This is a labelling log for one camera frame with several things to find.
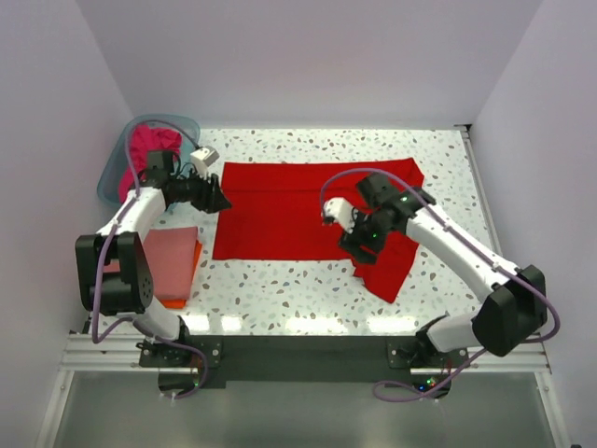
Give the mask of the red t-shirt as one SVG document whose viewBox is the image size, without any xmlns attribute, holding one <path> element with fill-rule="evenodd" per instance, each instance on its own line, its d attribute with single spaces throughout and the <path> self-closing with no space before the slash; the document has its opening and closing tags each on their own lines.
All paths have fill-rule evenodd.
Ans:
<svg viewBox="0 0 597 448">
<path fill-rule="evenodd" d="M 224 166 L 221 188 L 231 208 L 217 219 L 218 260 L 348 259 L 339 226 L 321 219 L 321 197 L 343 197 L 366 207 L 356 189 L 365 169 L 381 169 L 413 187 L 423 184 L 414 159 L 346 163 L 234 163 Z"/>
</svg>

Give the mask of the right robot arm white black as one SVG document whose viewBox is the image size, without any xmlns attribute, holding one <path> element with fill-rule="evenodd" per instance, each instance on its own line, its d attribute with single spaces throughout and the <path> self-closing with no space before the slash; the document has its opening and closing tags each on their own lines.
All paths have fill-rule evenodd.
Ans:
<svg viewBox="0 0 597 448">
<path fill-rule="evenodd" d="M 440 316 L 416 333 L 430 355 L 478 345 L 504 357 L 526 342 L 548 320 L 545 275 L 534 265 L 508 261 L 474 239 L 420 188 L 399 190 L 390 176 L 371 172 L 357 184 L 368 210 L 334 197 L 323 217 L 340 225 L 340 247 L 356 261 L 374 264 L 401 234 L 423 246 L 449 267 L 480 303 L 468 315 Z"/>
</svg>

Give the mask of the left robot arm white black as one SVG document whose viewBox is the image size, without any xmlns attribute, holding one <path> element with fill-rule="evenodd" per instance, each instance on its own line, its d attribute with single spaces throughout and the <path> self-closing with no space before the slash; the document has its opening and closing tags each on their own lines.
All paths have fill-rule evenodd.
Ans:
<svg viewBox="0 0 597 448">
<path fill-rule="evenodd" d="M 176 203 L 215 214 L 231 208 L 209 167 L 219 158 L 212 147 L 190 154 L 191 168 L 182 175 L 177 155 L 167 150 L 147 153 L 146 168 L 132 171 L 133 183 L 123 205 L 108 224 L 75 244 L 81 301 L 91 313 L 90 335 L 102 342 L 118 325 L 130 322 L 160 343 L 182 343 L 183 319 L 155 298 L 154 282 L 143 242 L 154 221 Z"/>
</svg>

